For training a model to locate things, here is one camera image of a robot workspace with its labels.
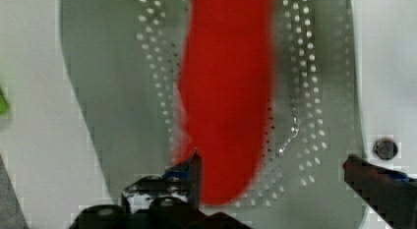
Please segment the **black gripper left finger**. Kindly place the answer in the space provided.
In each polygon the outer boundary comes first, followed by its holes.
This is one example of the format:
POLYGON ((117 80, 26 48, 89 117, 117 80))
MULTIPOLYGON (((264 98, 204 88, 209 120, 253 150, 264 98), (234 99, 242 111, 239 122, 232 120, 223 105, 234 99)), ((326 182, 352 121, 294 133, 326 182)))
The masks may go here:
POLYGON ((126 187, 121 194, 121 203, 127 211, 139 211, 149 209, 156 199, 173 197, 198 207, 202 167, 202 158, 194 150, 186 160, 162 175, 146 176, 126 187))

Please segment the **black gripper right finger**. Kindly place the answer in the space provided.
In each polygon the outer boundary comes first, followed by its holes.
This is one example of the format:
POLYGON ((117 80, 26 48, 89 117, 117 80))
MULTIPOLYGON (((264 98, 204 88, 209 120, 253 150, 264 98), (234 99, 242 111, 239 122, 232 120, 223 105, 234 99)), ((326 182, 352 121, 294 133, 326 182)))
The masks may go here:
POLYGON ((356 154, 342 164, 344 182, 392 229, 416 229, 416 180, 373 165, 356 154))

